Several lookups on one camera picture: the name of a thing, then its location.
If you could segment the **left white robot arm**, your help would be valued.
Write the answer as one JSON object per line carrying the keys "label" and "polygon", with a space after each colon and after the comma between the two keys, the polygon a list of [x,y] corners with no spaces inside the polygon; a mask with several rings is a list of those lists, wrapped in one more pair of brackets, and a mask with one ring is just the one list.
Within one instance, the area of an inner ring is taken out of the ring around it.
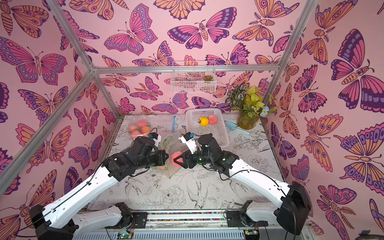
{"label": "left white robot arm", "polygon": [[134,217],[125,203],[96,212],[81,213],[81,209],[126,177],[137,177],[151,167],[163,166],[169,155],[158,148],[161,138],[156,133],[137,137],[130,147],[105,159],[89,178],[67,194],[44,207],[33,207],[29,215],[37,238],[72,240],[105,227],[131,227]]}

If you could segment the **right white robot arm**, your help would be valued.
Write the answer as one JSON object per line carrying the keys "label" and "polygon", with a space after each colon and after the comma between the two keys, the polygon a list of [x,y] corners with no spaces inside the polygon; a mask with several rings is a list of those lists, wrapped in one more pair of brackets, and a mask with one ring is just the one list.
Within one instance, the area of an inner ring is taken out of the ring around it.
{"label": "right white robot arm", "polygon": [[305,187],[299,183],[278,181],[248,165],[238,155],[224,151],[212,134],[198,139],[187,133],[179,138],[188,148],[173,162],[184,169],[209,164],[223,181],[237,180],[266,197],[273,207],[258,207],[249,201],[243,205],[243,215],[253,222],[277,222],[284,230],[299,236],[306,224],[312,204]]}

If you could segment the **orange-red peach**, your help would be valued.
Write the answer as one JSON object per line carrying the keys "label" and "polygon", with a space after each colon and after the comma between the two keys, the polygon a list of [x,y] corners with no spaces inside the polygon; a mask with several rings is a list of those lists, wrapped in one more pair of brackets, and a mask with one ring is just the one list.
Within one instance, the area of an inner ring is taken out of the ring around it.
{"label": "orange-red peach", "polygon": [[151,132],[151,128],[150,127],[142,127],[141,128],[141,134],[142,135],[148,135],[149,133]]}

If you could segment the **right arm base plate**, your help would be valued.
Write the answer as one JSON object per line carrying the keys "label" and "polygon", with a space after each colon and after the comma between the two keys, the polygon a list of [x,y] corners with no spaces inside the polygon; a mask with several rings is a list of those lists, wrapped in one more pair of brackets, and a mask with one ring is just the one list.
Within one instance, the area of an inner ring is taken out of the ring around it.
{"label": "right arm base plate", "polygon": [[224,218],[227,220],[228,227],[268,227],[269,224],[266,221],[255,222],[249,218],[245,213],[241,211],[224,211]]}

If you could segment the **pink peach mid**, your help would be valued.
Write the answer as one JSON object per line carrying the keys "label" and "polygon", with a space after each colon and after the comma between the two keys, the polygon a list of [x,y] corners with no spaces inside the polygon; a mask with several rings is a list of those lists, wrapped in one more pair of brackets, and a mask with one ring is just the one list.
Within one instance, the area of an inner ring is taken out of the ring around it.
{"label": "pink peach mid", "polygon": [[178,161],[183,161],[183,158],[182,158],[182,152],[180,151],[177,151],[175,153],[172,154],[171,156],[171,163],[177,167],[177,168],[181,168],[182,166],[178,163]]}

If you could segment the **clear blue-zipper zip-top bag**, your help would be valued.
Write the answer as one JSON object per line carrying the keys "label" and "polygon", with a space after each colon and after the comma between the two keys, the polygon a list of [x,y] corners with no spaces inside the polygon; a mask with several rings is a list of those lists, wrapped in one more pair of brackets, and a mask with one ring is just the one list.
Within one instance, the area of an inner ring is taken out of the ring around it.
{"label": "clear blue-zipper zip-top bag", "polygon": [[136,137],[148,137],[151,133],[158,134],[164,140],[173,132],[174,118],[163,115],[127,116],[125,137],[134,140]]}

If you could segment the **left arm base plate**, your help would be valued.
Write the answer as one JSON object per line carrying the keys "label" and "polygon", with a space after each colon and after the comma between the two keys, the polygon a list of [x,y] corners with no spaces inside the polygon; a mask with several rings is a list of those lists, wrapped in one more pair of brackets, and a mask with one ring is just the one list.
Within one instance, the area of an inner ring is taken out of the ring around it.
{"label": "left arm base plate", "polygon": [[117,226],[121,229],[144,229],[147,224],[148,212],[133,212],[130,214],[122,214],[122,219]]}

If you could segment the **clear green-zipper zip-top bag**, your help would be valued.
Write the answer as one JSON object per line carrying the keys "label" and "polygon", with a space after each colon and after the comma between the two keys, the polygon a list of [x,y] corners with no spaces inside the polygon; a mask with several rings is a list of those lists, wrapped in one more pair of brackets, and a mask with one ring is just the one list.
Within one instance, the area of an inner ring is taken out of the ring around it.
{"label": "clear green-zipper zip-top bag", "polygon": [[171,156],[173,153],[180,151],[180,152],[185,152],[188,150],[188,147],[183,144],[180,141],[180,137],[183,134],[181,133],[167,133],[166,135],[162,136],[162,140],[159,143],[159,150],[165,150],[166,153],[169,155],[169,157],[166,159],[165,163],[168,164],[169,170],[168,171],[159,171],[157,170],[157,167],[151,167],[152,170],[157,171],[158,173],[166,176],[167,178],[171,179],[172,176],[179,171],[181,168],[175,167],[171,163]]}

